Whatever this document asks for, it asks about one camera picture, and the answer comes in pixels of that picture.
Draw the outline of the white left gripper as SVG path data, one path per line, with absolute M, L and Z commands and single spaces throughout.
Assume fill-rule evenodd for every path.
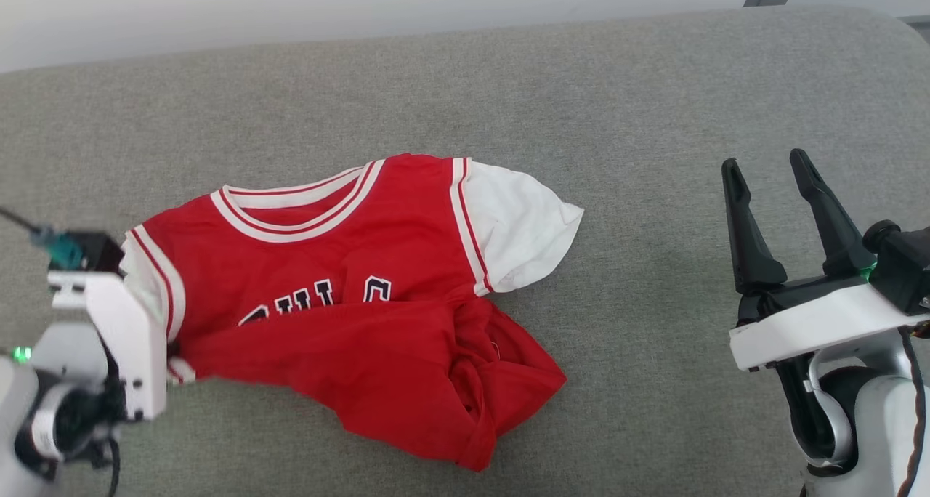
M 74 461 L 114 465 L 124 424 L 166 410 L 166 336 L 111 272 L 50 272 L 52 305 L 87 321 L 51 324 L 15 348 L 15 474 L 56 477 Z

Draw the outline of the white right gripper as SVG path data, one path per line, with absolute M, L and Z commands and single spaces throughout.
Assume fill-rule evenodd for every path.
M 876 259 L 860 230 L 802 149 L 790 151 L 795 182 L 809 203 L 830 278 L 861 275 Z M 787 281 L 751 211 L 751 190 L 737 160 L 721 165 L 735 291 L 750 295 Z M 928 322 L 928 301 L 903 312 L 859 276 L 799 281 L 740 302 L 729 345 L 742 371 L 774 369 L 795 440 L 807 458 L 856 458 L 857 398 L 869 382 L 911 381 L 904 329 Z

